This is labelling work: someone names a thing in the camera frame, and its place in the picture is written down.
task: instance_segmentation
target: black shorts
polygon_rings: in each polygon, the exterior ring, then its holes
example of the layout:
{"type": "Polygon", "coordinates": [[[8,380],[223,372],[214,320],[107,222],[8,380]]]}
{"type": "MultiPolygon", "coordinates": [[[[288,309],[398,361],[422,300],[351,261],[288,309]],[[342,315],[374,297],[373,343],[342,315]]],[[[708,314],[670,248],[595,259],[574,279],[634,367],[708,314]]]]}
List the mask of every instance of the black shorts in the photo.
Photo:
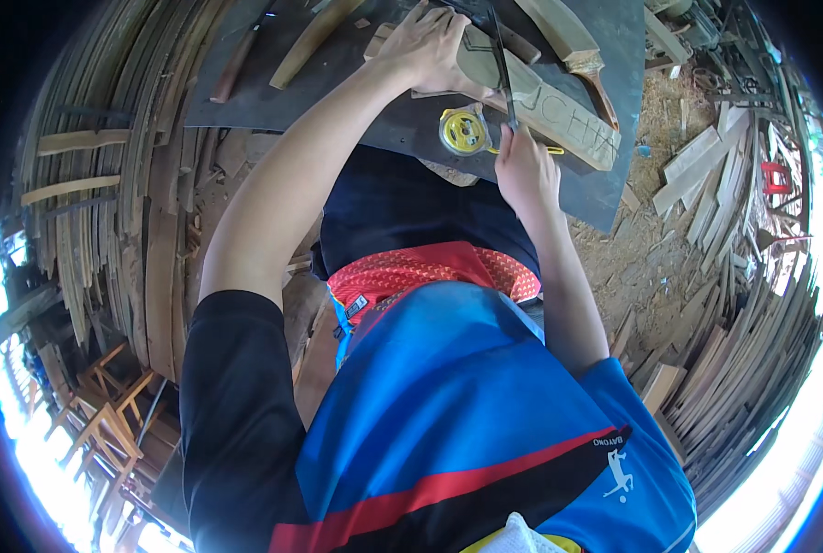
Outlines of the black shorts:
{"type": "Polygon", "coordinates": [[[412,157],[360,145],[326,202],[315,272],[325,280],[365,256],[445,241],[500,251],[540,278],[531,239],[496,184],[457,187],[412,157]]]}

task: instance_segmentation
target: person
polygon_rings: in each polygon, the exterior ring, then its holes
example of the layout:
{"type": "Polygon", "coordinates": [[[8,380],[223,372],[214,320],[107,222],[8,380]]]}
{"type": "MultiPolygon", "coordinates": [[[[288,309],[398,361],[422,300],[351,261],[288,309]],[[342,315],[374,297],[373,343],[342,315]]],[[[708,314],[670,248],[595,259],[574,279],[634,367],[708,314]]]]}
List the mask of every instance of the person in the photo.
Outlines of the person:
{"type": "Polygon", "coordinates": [[[180,391],[195,548],[685,551],[691,487],[609,356],[544,146],[504,126],[496,186],[470,188],[356,147],[409,88],[495,94],[457,67],[469,19],[425,7],[284,133],[212,238],[180,391]],[[305,431],[281,280],[322,210],[349,332],[305,431]],[[544,331],[516,305],[541,288],[544,331]]]}

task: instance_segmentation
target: red stool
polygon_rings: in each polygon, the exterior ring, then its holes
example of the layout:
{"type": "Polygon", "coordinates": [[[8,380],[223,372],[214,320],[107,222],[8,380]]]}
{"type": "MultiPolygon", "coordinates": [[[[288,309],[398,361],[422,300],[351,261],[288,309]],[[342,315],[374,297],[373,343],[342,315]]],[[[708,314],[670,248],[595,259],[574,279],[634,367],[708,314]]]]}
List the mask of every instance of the red stool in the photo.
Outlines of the red stool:
{"type": "Polygon", "coordinates": [[[789,167],[771,161],[762,161],[762,171],[764,171],[764,192],[771,194],[792,194],[793,180],[789,173],[789,167]]]}

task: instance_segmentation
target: hand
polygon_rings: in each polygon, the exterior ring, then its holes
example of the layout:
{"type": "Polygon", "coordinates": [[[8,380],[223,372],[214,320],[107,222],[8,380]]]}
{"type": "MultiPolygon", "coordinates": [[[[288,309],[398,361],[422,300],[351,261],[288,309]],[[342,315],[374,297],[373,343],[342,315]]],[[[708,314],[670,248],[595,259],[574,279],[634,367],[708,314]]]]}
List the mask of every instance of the hand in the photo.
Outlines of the hand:
{"type": "Polygon", "coordinates": [[[561,172],[547,147],[535,142],[525,125],[520,124],[516,133],[501,125],[501,151],[494,172],[503,199],[526,228],[561,215],[561,172]]]}
{"type": "Polygon", "coordinates": [[[426,5],[427,0],[421,0],[411,9],[375,59],[407,70],[409,87],[418,92],[452,90],[478,100],[495,94],[471,81],[457,66],[457,49],[470,19],[452,8],[434,8],[421,18],[426,5]]]}

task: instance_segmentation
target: red stripe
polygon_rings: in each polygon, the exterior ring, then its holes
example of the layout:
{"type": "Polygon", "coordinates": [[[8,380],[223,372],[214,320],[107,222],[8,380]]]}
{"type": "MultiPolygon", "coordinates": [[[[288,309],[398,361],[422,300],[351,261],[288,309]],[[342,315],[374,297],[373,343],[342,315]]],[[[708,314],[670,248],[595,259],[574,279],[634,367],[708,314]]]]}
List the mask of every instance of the red stripe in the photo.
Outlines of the red stripe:
{"type": "Polygon", "coordinates": [[[609,426],[520,458],[470,471],[442,472],[425,476],[404,492],[378,495],[356,503],[341,512],[326,514],[325,519],[307,525],[277,524],[270,542],[271,552],[308,551],[326,553],[347,543],[352,535],[372,532],[394,525],[399,518],[421,507],[451,497],[468,494],[488,484],[542,465],[564,453],[600,438],[616,428],[609,426]]]}

